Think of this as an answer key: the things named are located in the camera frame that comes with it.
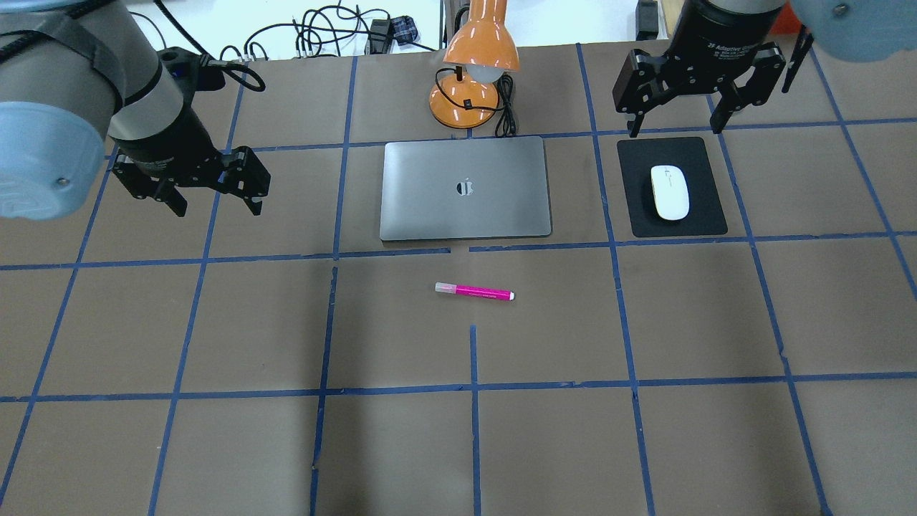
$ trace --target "mouse pad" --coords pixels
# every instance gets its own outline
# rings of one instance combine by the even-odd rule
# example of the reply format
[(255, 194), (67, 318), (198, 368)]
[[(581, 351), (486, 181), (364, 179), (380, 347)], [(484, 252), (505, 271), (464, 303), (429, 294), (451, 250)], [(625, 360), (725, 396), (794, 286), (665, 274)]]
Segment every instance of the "mouse pad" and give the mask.
[[(703, 138), (621, 140), (618, 159), (634, 236), (722, 235), (728, 231)], [(685, 175), (691, 207), (682, 220), (665, 220), (656, 212), (649, 179), (656, 165), (675, 165)]]

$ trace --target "apple logo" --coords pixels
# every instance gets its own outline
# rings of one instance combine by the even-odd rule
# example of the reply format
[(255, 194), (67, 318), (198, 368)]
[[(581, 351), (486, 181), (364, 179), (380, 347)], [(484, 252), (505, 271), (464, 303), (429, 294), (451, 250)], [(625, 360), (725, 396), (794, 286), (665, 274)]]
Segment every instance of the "apple logo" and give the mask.
[(470, 196), (474, 193), (474, 189), (471, 188), (471, 180), (466, 177), (465, 181), (456, 185), (456, 191), (460, 196)]

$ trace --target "computer mouse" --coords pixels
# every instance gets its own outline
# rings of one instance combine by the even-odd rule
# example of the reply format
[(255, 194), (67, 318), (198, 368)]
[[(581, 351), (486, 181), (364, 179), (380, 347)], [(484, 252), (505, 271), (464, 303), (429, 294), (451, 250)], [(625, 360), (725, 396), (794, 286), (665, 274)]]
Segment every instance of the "computer mouse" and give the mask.
[(685, 174), (674, 165), (657, 165), (649, 171), (653, 186), (656, 212), (665, 220), (681, 220), (688, 216), (691, 202)]

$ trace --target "silver laptop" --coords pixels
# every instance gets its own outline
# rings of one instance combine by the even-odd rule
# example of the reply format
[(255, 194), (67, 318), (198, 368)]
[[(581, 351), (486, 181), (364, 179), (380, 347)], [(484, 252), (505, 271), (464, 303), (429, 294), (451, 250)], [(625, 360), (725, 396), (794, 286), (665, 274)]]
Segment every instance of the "silver laptop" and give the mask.
[(380, 239), (541, 237), (550, 233), (541, 138), (385, 145)]

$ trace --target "desk lamp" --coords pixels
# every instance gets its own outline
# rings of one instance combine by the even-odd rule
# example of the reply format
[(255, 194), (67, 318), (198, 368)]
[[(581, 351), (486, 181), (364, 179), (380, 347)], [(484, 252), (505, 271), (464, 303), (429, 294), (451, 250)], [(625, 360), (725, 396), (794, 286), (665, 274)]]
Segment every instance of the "desk lamp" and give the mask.
[(469, 21), (456, 32), (443, 58), (457, 65), (455, 73), (442, 80), (437, 73), (430, 91), (430, 111), (442, 124), (470, 129), (493, 116), (500, 95), (492, 83), (503, 72), (519, 70), (519, 54), (505, 19), (506, 0), (471, 0)]

